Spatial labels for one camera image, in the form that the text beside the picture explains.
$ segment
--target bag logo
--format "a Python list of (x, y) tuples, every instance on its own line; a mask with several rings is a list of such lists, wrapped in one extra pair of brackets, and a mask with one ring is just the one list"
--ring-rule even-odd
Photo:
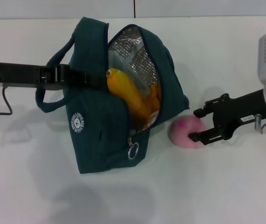
[(80, 113), (75, 113), (71, 119), (71, 126), (74, 132), (79, 133), (84, 127), (84, 119)]

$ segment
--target green lunch bag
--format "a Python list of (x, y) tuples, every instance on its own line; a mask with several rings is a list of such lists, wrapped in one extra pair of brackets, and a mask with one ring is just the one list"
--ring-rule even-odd
[(150, 31), (128, 25), (108, 42), (108, 24), (83, 18), (69, 42), (47, 63), (58, 65), (74, 44), (70, 68), (106, 77), (109, 68), (125, 72), (145, 96), (152, 84), (161, 90), (161, 106), (153, 119), (139, 130), (132, 124), (124, 100), (101, 90), (72, 87), (64, 98), (44, 103), (45, 90), (36, 90), (36, 102), (44, 112), (66, 106), (70, 134), (79, 172), (95, 173), (136, 166), (145, 158), (150, 129), (189, 109), (175, 75), (168, 49)]

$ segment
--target bag opening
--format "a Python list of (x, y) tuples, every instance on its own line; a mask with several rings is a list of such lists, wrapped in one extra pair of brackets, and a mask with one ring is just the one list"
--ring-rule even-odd
[[(135, 26), (124, 28), (108, 46), (109, 68), (118, 69), (128, 75), (145, 99), (152, 93), (152, 85), (161, 105), (161, 84), (158, 72), (147, 54), (139, 29)], [(161, 108), (148, 117), (146, 122), (131, 116), (130, 136), (150, 128), (158, 117)]]

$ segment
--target metal key ring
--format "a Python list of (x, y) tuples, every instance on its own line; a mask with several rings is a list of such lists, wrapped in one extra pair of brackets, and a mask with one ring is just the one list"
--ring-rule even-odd
[[(136, 151), (135, 151), (135, 155), (133, 157), (131, 157), (131, 150), (134, 148), (134, 146), (136, 145)], [(129, 160), (132, 160), (136, 157), (137, 153), (138, 153), (138, 149), (139, 149), (139, 144), (138, 142), (135, 142), (130, 148), (129, 148), (129, 151), (128, 151), (128, 159)]]

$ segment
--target white surface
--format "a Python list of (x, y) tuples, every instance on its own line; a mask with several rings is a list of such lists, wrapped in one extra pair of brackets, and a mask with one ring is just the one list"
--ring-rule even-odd
[(133, 18), (132, 0), (0, 0), (0, 19)]
[[(184, 114), (225, 92), (236, 98), (262, 88), (257, 53), (266, 17), (105, 21), (109, 38), (136, 23), (162, 39), (190, 99)], [(0, 21), (0, 62), (45, 64), (77, 23)], [(14, 114), (0, 117), (0, 223), (266, 223), (266, 129), (242, 126), (231, 140), (194, 150), (175, 147), (166, 123), (151, 132), (138, 166), (80, 175), (65, 109), (42, 113), (33, 89), (9, 88), (7, 98)], [(7, 110), (1, 89), (0, 110)]]
[(135, 0), (136, 17), (266, 15), (266, 0)]

